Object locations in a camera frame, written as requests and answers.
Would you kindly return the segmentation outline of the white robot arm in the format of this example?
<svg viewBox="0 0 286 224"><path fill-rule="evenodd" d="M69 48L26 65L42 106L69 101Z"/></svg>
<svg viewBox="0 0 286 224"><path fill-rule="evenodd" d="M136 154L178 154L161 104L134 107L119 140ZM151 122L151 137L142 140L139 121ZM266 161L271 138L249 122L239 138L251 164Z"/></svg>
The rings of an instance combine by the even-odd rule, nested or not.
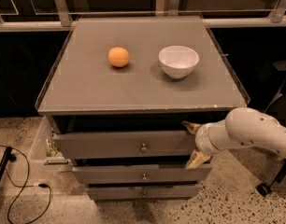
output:
<svg viewBox="0 0 286 224"><path fill-rule="evenodd" d="M183 121L194 136L195 150L187 170L195 169L224 150L263 147L286 159L286 127L275 118L248 107L231 110L225 119L207 124Z"/></svg>

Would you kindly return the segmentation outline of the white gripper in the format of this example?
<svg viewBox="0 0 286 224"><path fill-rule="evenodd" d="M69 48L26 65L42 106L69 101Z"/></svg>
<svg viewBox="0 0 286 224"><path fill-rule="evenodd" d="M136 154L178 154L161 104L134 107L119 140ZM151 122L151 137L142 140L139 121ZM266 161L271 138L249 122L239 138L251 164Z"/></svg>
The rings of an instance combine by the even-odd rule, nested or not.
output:
<svg viewBox="0 0 286 224"><path fill-rule="evenodd" d="M214 156L219 152L219 150L211 143L209 138L209 129L213 126L212 123L201 126L199 123L183 121L181 124L190 134L195 134L195 145L199 150L194 150L192 152L190 159L185 165L187 170L199 167L210 160L209 156Z"/></svg>

